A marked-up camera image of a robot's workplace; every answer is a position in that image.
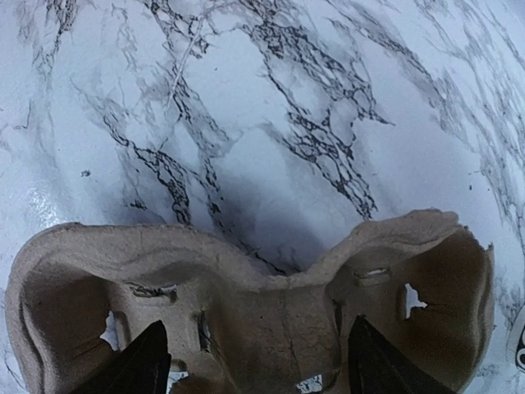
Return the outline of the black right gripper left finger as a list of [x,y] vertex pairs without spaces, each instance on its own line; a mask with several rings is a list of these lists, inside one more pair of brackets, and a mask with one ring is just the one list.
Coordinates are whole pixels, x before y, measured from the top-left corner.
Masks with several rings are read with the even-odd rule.
[[108,368],[98,393],[160,393],[167,390],[171,355],[162,321],[151,323]]

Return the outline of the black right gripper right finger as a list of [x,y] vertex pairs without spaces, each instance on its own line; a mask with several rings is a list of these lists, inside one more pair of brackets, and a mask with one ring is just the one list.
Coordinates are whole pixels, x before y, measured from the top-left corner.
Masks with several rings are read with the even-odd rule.
[[358,394],[446,394],[452,390],[423,372],[364,316],[348,337],[349,389]]

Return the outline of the brown cardboard cup carrier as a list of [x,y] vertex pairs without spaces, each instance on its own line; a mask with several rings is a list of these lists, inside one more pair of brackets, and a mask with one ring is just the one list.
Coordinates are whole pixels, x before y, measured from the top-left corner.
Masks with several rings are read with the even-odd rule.
[[7,332],[32,393],[77,391],[155,324],[174,393],[294,393],[321,376],[349,390],[354,323],[427,383],[460,393],[494,324],[494,251],[456,213],[365,222],[303,272],[274,276],[234,245],[183,225],[67,223],[33,236],[8,280]]

